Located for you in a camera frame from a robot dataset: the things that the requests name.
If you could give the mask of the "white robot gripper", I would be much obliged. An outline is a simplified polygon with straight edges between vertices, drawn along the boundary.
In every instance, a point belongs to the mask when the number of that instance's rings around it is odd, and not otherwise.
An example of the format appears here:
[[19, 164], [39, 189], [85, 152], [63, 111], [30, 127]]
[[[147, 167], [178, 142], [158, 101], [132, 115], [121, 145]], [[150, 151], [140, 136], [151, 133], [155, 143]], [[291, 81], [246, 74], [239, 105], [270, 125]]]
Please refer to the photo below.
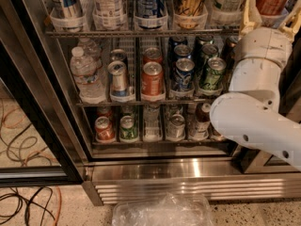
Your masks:
[[296, 4], [278, 30], [261, 27], [256, 0], [246, 0], [241, 17], [235, 61], [262, 58], [276, 63], [283, 70], [293, 50], [292, 42], [301, 27], [301, 5]]

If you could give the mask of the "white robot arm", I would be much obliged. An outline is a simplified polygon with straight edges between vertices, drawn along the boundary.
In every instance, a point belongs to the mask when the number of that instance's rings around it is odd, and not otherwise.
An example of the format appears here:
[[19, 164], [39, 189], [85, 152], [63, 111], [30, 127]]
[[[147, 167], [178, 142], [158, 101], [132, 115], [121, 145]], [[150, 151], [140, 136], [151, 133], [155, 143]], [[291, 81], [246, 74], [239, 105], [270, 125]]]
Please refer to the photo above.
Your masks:
[[279, 81], [300, 28], [300, 5], [277, 27], [264, 27], [256, 0], [246, 0], [229, 91], [212, 103], [210, 119], [222, 136], [270, 153], [301, 170], [301, 126], [278, 113]]

